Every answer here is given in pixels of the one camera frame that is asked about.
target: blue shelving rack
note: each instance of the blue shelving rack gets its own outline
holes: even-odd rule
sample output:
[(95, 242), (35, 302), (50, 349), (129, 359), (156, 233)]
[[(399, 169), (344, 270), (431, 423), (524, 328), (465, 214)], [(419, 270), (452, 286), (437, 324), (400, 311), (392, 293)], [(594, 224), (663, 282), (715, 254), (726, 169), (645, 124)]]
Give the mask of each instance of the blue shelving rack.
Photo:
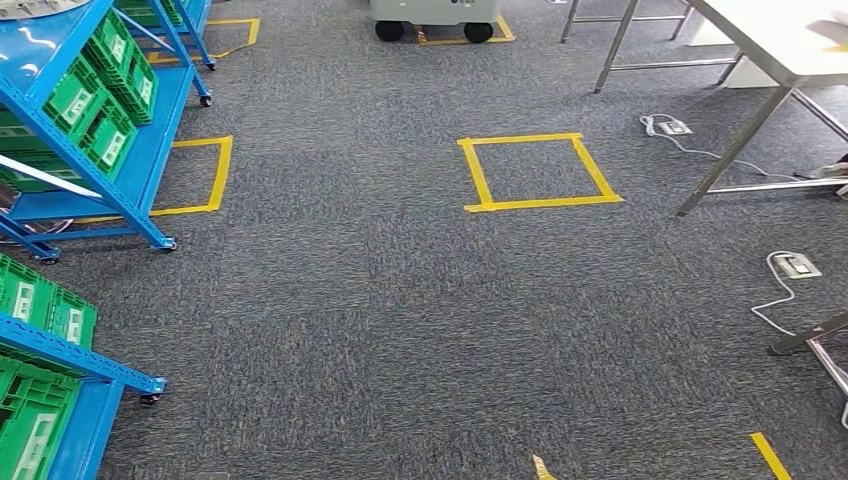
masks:
[[(177, 9), (185, 9), (183, 18), (188, 19), (188, 22), (183, 22), (182, 25), (175, 27), (177, 33), (183, 37), (184, 41), (188, 40), (186, 47), (189, 50), (197, 51), (204, 65), (210, 70), (215, 70), (215, 59), (209, 55), (206, 44), (202, 40), (203, 32), (206, 30), (206, 21), (209, 19), (209, 6), (212, 4), (212, 0), (189, 0), (188, 6), (185, 6), (185, 0), (178, 0), (175, 3)], [(144, 32), (145, 29), (132, 19), (125, 18), (124, 20), (130, 25), (134, 35), (147, 36)], [(165, 34), (161, 27), (148, 27), (147, 30), (158, 36)], [(147, 52), (170, 52), (168, 48), (161, 47), (145, 48), (144, 50)]]
[(165, 390), (162, 377), (133, 370), (6, 314), (0, 314), (0, 343), (87, 375), (48, 480), (94, 480), (124, 390), (141, 394), (146, 405), (155, 403)]
[[(82, 194), (79, 189), (72, 191), (72, 188), (22, 193), (8, 212), (0, 213), (0, 232), (45, 263), (58, 259), (60, 250), (51, 242), (59, 240), (140, 234), (152, 248), (176, 249), (175, 239), (162, 233), (149, 214), (191, 86), (194, 85), (204, 106), (211, 105), (212, 95), (161, 1), (148, 1), (159, 20), (164, 41), (155, 32), (132, 26), (171, 50), (179, 64), (154, 70), (159, 88), (154, 99), (153, 122), (139, 127), (138, 136), (114, 181), (107, 180), (42, 111), (59, 78), (113, 8), (113, 0), (91, 0), (48, 17), (0, 21), (0, 104), (59, 154), (91, 189)], [(176, 4), (183, 18), (182, 28), (188, 31), (195, 45), (203, 45), (195, 24), (205, 18), (205, 13), (192, 20), (182, 3)], [(208, 0), (201, 0), (201, 4), (206, 4), (204, 8), (208, 9)], [(126, 225), (62, 233), (34, 233), (25, 226), (27, 222), (98, 216), (119, 216)]]

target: white cable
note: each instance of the white cable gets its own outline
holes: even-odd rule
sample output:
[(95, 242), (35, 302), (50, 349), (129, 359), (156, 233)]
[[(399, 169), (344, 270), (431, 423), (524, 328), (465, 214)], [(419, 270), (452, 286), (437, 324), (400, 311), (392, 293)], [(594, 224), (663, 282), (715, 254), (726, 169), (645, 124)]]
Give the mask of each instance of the white cable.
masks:
[[(707, 151), (704, 151), (704, 150), (690, 150), (690, 149), (688, 149), (688, 148), (684, 148), (684, 147), (683, 147), (683, 145), (681, 145), (681, 144), (680, 144), (680, 142), (678, 142), (678, 141), (677, 141), (677, 139), (672, 138), (672, 137), (669, 137), (668, 135), (663, 135), (662, 133), (657, 133), (657, 131), (654, 129), (654, 118), (655, 118), (655, 117), (664, 117), (664, 118), (668, 118), (669, 120), (671, 120), (671, 121), (673, 121), (673, 122), (680, 122), (680, 120), (678, 120), (678, 119), (676, 119), (676, 118), (672, 117), (671, 115), (667, 115), (667, 114), (665, 114), (665, 113), (655, 113), (655, 114), (653, 114), (653, 115), (645, 115), (645, 116), (643, 116), (643, 117), (639, 117), (639, 122), (640, 122), (642, 125), (644, 125), (644, 126), (645, 126), (645, 133), (647, 133), (649, 137), (660, 137), (660, 138), (665, 138), (665, 139), (667, 139), (667, 140), (671, 140), (671, 141), (672, 141), (672, 143), (674, 143), (674, 145), (675, 145), (675, 146), (676, 146), (676, 147), (677, 147), (677, 148), (678, 148), (681, 152), (686, 152), (686, 153), (699, 153), (699, 154), (701, 154), (701, 155), (709, 155), (709, 156), (711, 156), (711, 157), (713, 157), (713, 158), (721, 158), (721, 155), (715, 154), (715, 153), (713, 153), (713, 152), (707, 152)], [(745, 165), (745, 166), (751, 167), (751, 168), (753, 168), (754, 170), (756, 170), (756, 171), (757, 171), (757, 173), (759, 173), (760, 175), (762, 175), (762, 176), (764, 176), (764, 177), (780, 177), (780, 178), (788, 178), (789, 180), (792, 180), (793, 182), (800, 182), (800, 181), (801, 181), (801, 180), (799, 180), (799, 179), (797, 179), (797, 178), (795, 178), (795, 177), (793, 177), (793, 176), (791, 176), (791, 175), (784, 175), (784, 174), (782, 174), (782, 173), (769, 173), (769, 172), (766, 172), (766, 171), (765, 171), (765, 170), (763, 170), (762, 168), (760, 168), (760, 167), (758, 167), (758, 166), (754, 165), (753, 163), (743, 162), (742, 160), (734, 160), (734, 163), (739, 163), (739, 164), (742, 164), (742, 165)]]
[(786, 330), (785, 328), (781, 327), (780, 325), (772, 322), (771, 319), (769, 319), (767, 316), (760, 313), (760, 310), (763, 309), (763, 308), (773, 307), (775, 305), (785, 303), (785, 302), (788, 302), (790, 300), (795, 299), (795, 291), (792, 290), (791, 288), (789, 288), (788, 285), (786, 285), (786, 282), (784, 282), (783, 279), (780, 278), (780, 275), (777, 273), (777, 270), (775, 270), (775, 268), (774, 268), (774, 264), (772, 263), (771, 260), (775, 257), (775, 255), (797, 255), (797, 253), (778, 250), (776, 252), (769, 253), (768, 256), (766, 257), (766, 265), (768, 265), (769, 270), (771, 270), (771, 274), (774, 276), (774, 279), (777, 280), (777, 283), (779, 283), (780, 286), (783, 287), (784, 290), (789, 292), (789, 296), (785, 297), (785, 298), (781, 298), (780, 300), (775, 300), (773, 302), (764, 303), (762, 305), (757, 305), (756, 307), (753, 307), (751, 309), (751, 311), (754, 312), (754, 314), (757, 315), (758, 317), (760, 317), (763, 320), (765, 320), (766, 322), (768, 322), (768, 324), (771, 325), (772, 327), (780, 330), (781, 332), (783, 332), (787, 335), (792, 335), (794, 337), (795, 336), (794, 333), (792, 333), (789, 330)]

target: yellow tape square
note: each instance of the yellow tape square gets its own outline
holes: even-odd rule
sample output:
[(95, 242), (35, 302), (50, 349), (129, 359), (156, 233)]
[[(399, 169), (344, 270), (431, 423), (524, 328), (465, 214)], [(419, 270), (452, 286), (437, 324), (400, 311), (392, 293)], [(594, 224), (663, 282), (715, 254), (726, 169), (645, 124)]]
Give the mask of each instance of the yellow tape square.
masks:
[[(238, 50), (241, 50), (243, 48), (247, 48), (251, 45), (256, 44), (257, 40), (259, 40), (259, 19), (258, 18), (234, 18), (234, 19), (228, 19), (228, 20), (209, 20), (208, 22), (206, 22), (206, 25), (241, 25), (241, 24), (245, 24), (245, 25), (248, 26), (247, 42), (245, 42), (243, 45), (240, 45), (236, 48), (233, 48), (232, 50), (227, 50), (226, 52), (210, 53), (209, 54), (210, 57), (217, 60), (217, 59), (220, 59), (220, 58), (224, 58), (224, 57), (226, 57), (227, 55), (229, 55), (233, 52), (236, 52)], [(175, 57), (160, 57), (159, 53), (160, 52), (151, 52), (151, 53), (147, 54), (148, 63), (153, 65), (153, 64), (157, 64), (157, 63), (173, 63), (173, 62), (178, 61)], [(199, 56), (196, 56), (196, 55), (191, 57), (191, 59), (194, 60), (194, 61), (202, 60)]]
[[(162, 215), (179, 215), (181, 213), (214, 212), (221, 208), (221, 200), (224, 198), (224, 189), (227, 188), (227, 177), (230, 173), (230, 157), (233, 153), (233, 137), (201, 138), (197, 140), (182, 140), (174, 142), (172, 148), (201, 147), (205, 145), (216, 145), (218, 147), (218, 162), (215, 168), (215, 181), (212, 182), (212, 191), (209, 192), (209, 201), (205, 205), (194, 205), (190, 207), (162, 208), (152, 210), (151, 217)], [(108, 220), (120, 220), (122, 217), (94, 217), (81, 218), (74, 223), (94, 223)]]
[[(474, 182), (474, 187), (477, 189), (477, 196), (480, 198), (478, 205), (466, 205), (465, 210), (469, 212), (495, 212), (498, 210), (514, 210), (519, 208), (542, 208), (542, 207), (566, 207), (574, 205), (593, 205), (597, 203), (617, 203), (624, 199), (619, 197), (607, 183), (606, 178), (601, 173), (589, 150), (583, 145), (581, 140), (583, 135), (579, 133), (549, 133), (543, 135), (521, 135), (513, 137), (488, 137), (488, 138), (463, 138), (457, 141), (457, 145), (462, 147), (465, 154), (465, 161), (468, 163), (468, 169), (471, 172), (471, 179)], [(486, 176), (483, 173), (483, 166), (480, 164), (480, 159), (477, 152), (474, 150), (475, 145), (495, 145), (505, 143), (529, 143), (529, 142), (550, 142), (550, 141), (570, 141), (574, 147), (577, 157), (595, 186), (598, 187), (599, 195), (583, 196), (583, 197), (563, 197), (563, 198), (543, 198), (536, 200), (513, 200), (506, 202), (498, 202), (492, 198), (492, 192), (489, 190), (489, 184), (486, 182)]]
[[(509, 28), (509, 25), (506, 24), (506, 20), (504, 20), (502, 16), (498, 15), (498, 18), (495, 20), (495, 23), (498, 25), (500, 35), (497, 35), (496, 33), (494, 36), (492, 36), (492, 38), (486, 40), (485, 43), (504, 43), (512, 42), (515, 40), (515, 35), (512, 34), (512, 30)], [(419, 45), (465, 45), (471, 43), (465, 38), (429, 40), (427, 39), (427, 35), (424, 34), (424, 29), (421, 27), (421, 25), (413, 25), (412, 29), (415, 31), (415, 37), (418, 39)]]

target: white table top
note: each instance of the white table top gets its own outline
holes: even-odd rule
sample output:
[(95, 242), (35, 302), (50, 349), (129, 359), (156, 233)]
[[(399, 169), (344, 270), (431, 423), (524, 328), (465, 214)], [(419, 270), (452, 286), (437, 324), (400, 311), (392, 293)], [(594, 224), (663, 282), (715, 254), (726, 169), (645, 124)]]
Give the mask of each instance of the white table top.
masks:
[(848, 26), (831, 21), (833, 10), (848, 10), (848, 0), (689, 0), (689, 4), (781, 85), (848, 84)]

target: floor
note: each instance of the floor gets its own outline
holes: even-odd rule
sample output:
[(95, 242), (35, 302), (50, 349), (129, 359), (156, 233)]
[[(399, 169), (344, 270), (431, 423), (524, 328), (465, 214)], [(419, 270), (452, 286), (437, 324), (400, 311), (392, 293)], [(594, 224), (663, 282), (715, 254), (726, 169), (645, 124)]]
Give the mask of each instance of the floor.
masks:
[[(377, 41), (366, 0), (213, 6), (262, 20), (257, 45), (207, 72), (215, 106), (192, 101), (179, 134), (234, 136), (221, 210), (157, 218), (171, 255), (108, 239), (40, 267), (99, 305), (96, 350), (169, 380), (153, 409), (127, 397), (98, 478), (530, 480), (531, 455), (559, 480), (772, 478), (753, 432), (794, 478), (848, 478), (843, 399), (810, 355), (767, 356), (778, 334), (749, 311), (783, 295), (764, 263), (779, 249), (824, 276), (793, 283), (773, 319), (800, 330), (844, 311), (848, 204), (733, 195), (675, 218), (710, 159), (638, 117), (675, 115), (687, 146), (720, 151), (768, 91), (717, 89), (707, 67), (614, 73), (593, 95), (615, 27), (561, 45), (567, 8), (504, 0), (514, 43), (422, 47)], [(672, 30), (636, 25), (622, 59), (732, 53)], [(808, 93), (848, 118), (843, 88)], [(464, 210), (478, 199), (459, 138), (560, 132), (583, 135), (624, 202)], [(844, 153), (788, 103), (743, 157), (792, 173)], [(593, 191), (564, 142), (479, 154), (498, 199)], [(175, 151), (160, 206), (205, 203), (214, 159)], [(725, 181), (762, 177), (735, 166)]]

